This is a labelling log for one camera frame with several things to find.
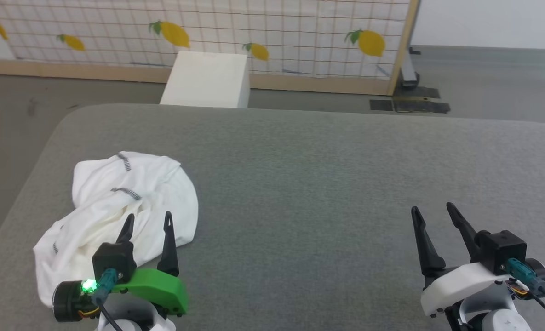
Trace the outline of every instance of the white box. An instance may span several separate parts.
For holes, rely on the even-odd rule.
[[[247,108],[247,55],[180,51],[161,105]]]

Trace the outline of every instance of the wire grid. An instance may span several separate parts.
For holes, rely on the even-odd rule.
[[[256,74],[389,80],[409,0],[0,0],[0,24],[20,59],[50,63],[171,67],[179,50],[149,23],[184,28],[191,51],[249,53]],[[344,40],[354,30],[377,32],[382,57]],[[77,37],[73,50],[58,35]]]

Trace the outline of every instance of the metal stand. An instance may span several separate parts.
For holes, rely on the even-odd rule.
[[[413,37],[413,30],[415,30],[415,23],[418,18],[419,6],[421,5],[421,0],[418,0],[418,8],[415,11],[415,17],[413,18],[413,27],[411,29],[411,35],[409,36],[409,44],[411,44],[411,38]],[[411,54],[421,55],[421,52],[414,51],[412,47],[407,45],[407,52],[405,52],[405,57],[403,58],[403,64],[401,65],[401,86],[407,89],[416,88],[419,85],[419,74],[415,71],[413,67],[413,62],[411,61]]]

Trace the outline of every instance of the white cloth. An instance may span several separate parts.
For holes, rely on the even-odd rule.
[[[72,201],[75,210],[55,222],[33,247],[37,291],[49,307],[62,281],[94,278],[91,257],[101,243],[115,242],[130,213],[135,215],[131,242],[138,266],[161,254],[166,211],[172,213],[177,246],[195,236],[195,187],[180,163],[169,157],[121,152],[79,162]]]

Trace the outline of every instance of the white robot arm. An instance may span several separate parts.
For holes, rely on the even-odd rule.
[[[123,331],[176,331],[171,320],[161,316],[148,300],[125,293],[109,296],[105,303],[107,312]],[[104,314],[98,317],[97,331],[118,331],[109,323]]]
[[[526,243],[511,232],[477,233],[455,205],[447,203],[447,211],[470,254],[470,263],[456,268],[446,268],[419,209],[411,209],[425,276],[421,295],[424,314],[432,318],[444,314],[452,331],[531,331],[513,300],[534,299],[545,308],[540,300],[545,297],[544,266],[525,257]]]

